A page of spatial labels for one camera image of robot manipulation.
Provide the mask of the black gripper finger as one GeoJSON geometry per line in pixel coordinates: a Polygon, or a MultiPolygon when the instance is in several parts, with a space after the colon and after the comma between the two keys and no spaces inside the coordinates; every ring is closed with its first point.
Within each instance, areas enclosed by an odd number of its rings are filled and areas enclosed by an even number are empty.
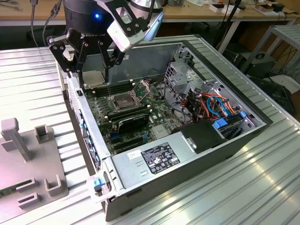
{"type": "Polygon", "coordinates": [[[79,85],[83,87],[83,65],[88,55],[88,41],[81,39],[81,35],[64,35],[60,37],[50,36],[47,38],[49,49],[54,55],[56,61],[66,73],[77,73],[79,85]],[[66,44],[69,44],[74,49],[72,60],[68,60],[64,55],[66,44]]]}
{"type": "Polygon", "coordinates": [[[100,49],[100,54],[102,57],[102,64],[104,67],[104,78],[105,81],[109,80],[109,69],[113,68],[115,65],[120,65],[125,56],[124,52],[121,52],[117,46],[114,47],[114,50],[111,55],[108,53],[108,48],[110,44],[105,44],[102,41],[98,41],[98,47],[100,49]]]}

